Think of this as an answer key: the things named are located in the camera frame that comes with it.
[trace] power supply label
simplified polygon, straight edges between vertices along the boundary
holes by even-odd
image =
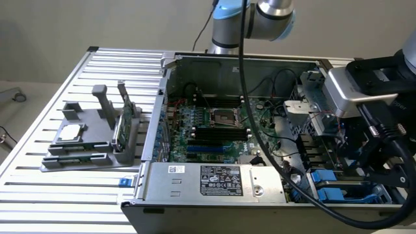
[[[240,167],[201,166],[200,192],[204,196],[243,196]]]

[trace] white wall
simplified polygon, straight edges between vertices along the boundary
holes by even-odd
[[[281,42],[247,53],[380,57],[416,24],[415,0],[293,0],[297,22]],[[211,0],[0,0],[0,79],[61,82],[89,45],[189,50]],[[211,42],[211,25],[197,50]]]

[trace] metal panel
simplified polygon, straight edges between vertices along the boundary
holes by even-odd
[[[159,51],[115,48],[85,53],[0,166],[0,233],[136,233],[117,204],[132,198],[133,188],[119,188],[117,184],[119,178],[139,171],[161,79],[161,54]],[[345,65],[345,60],[331,59],[331,62]],[[64,101],[80,101],[83,109],[99,108],[89,91],[95,84],[105,84],[115,107],[123,107],[117,98],[117,80],[125,80],[128,93],[143,108],[135,165],[40,173],[41,158],[63,120]]]

